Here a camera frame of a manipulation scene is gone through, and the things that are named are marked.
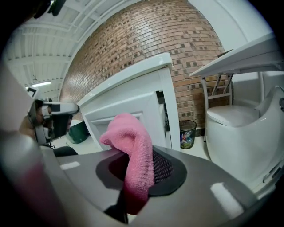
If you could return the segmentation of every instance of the mesh filter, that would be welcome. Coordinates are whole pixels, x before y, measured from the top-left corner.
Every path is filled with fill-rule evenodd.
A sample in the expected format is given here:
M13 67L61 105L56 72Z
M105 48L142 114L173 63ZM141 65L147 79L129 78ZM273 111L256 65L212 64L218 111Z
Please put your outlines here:
M168 178L173 172L172 164L163 156L153 151L155 184Z

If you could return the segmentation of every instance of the white toilet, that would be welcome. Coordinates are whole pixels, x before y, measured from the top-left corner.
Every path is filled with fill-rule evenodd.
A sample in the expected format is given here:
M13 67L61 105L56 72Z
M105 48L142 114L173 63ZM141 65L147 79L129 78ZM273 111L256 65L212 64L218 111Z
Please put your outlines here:
M276 86L255 109L218 106L207 110L206 141L212 162L255 189L284 163L284 90Z

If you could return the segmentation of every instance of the curved brick wall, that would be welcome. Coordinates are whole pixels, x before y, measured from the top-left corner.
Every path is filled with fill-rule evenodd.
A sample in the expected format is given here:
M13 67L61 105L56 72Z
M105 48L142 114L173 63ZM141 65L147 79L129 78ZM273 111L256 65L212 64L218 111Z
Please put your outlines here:
M208 21L186 0L141 1L109 18L75 56L59 100L78 102L110 76L162 52L169 52L173 60L171 75L180 120L194 120L203 127L202 84L200 78L189 79L189 74L224 49ZM210 77L208 86L214 80L216 76ZM211 105L226 103L223 98Z

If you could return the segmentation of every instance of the towel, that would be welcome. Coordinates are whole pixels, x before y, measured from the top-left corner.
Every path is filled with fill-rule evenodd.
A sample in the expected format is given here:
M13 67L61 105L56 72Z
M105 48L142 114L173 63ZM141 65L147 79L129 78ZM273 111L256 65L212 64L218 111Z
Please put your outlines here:
M136 215L148 201L154 185L153 148L143 124L130 113L117 115L108 125L100 142L128 154L129 163L124 179L126 211Z

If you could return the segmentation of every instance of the ceiling light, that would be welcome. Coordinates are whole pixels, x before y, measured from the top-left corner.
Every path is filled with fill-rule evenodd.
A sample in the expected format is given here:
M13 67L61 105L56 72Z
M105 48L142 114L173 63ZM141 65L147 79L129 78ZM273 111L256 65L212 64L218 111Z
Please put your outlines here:
M40 86L44 86L44 85L49 85L51 84L50 81L46 81L46 82L42 82L42 83L36 83L36 84L32 84L32 87L40 87Z

